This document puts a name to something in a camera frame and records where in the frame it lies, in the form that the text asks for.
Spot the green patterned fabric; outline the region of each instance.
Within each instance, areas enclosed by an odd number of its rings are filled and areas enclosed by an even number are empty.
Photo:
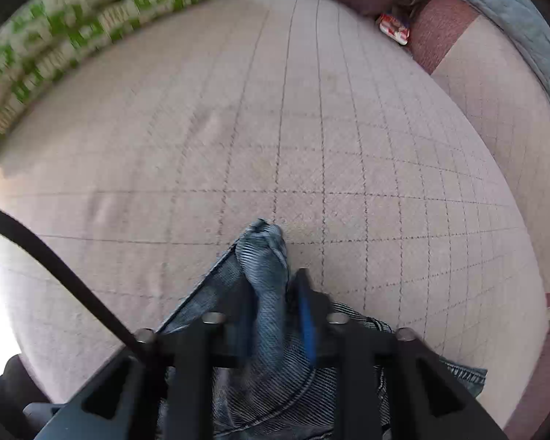
[[[198,0],[30,0],[0,28],[0,141],[69,68]]]

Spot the denim fabric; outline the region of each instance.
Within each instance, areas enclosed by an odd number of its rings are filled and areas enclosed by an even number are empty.
[[[214,435],[220,438],[316,439],[331,435],[334,424],[336,370],[313,369],[304,354],[297,309],[286,304],[289,279],[286,247],[278,226],[258,220],[222,256],[196,290],[162,328],[181,329],[211,310],[220,296],[244,275],[258,299],[253,352],[239,370],[214,371]],[[342,304],[348,314],[370,329],[390,326],[362,316]],[[448,369],[477,395],[486,371],[443,360]],[[379,369],[377,396],[381,422],[389,424],[385,379]]]

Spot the black object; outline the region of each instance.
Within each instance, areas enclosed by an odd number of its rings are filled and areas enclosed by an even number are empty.
[[[51,406],[54,416],[37,440],[154,439],[162,402],[163,439],[212,439],[213,368],[236,369],[250,354],[256,297],[244,277],[215,311],[188,326],[169,333],[142,330],[134,337],[123,325],[118,328],[120,321],[94,302],[94,294],[55,253],[1,211],[0,234],[42,262],[97,319],[129,341],[69,403]],[[336,439],[381,440],[378,366],[387,379],[393,439],[507,438],[412,330],[384,333],[334,313],[328,296],[311,289],[304,269],[289,282],[286,298],[297,305],[305,353],[314,368],[337,369]],[[49,407],[31,404],[33,409],[49,413]]]

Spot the metal screw head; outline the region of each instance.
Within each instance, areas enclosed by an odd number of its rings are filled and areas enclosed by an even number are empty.
[[[402,327],[400,329],[397,329],[395,336],[398,341],[405,341],[405,342],[413,341],[414,339],[418,338],[418,335],[416,334],[416,332],[410,327]]]
[[[221,325],[226,322],[226,314],[210,311],[202,316],[202,321],[207,325]]]
[[[149,342],[153,342],[153,339],[155,338],[155,332],[153,331],[153,329],[147,329],[144,327],[136,331],[136,333],[134,333],[134,337],[136,337],[137,341],[148,344]]]
[[[344,313],[330,313],[326,316],[326,320],[330,325],[345,325],[349,319]]]

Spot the blue denim cloth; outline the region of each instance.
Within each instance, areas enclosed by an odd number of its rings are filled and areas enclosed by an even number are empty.
[[[177,308],[162,331],[182,329],[211,310],[241,274],[251,283],[258,299],[253,351],[244,368],[214,371],[214,436],[282,440],[330,436],[336,370],[315,370],[304,354],[297,310],[286,305],[289,266],[277,225],[263,220],[252,224]],[[391,332],[386,323],[362,316],[343,304],[333,306],[370,329]],[[463,385],[478,395],[485,382],[485,370],[446,360],[444,363]],[[381,422],[388,427],[389,404],[380,368],[379,379]]]

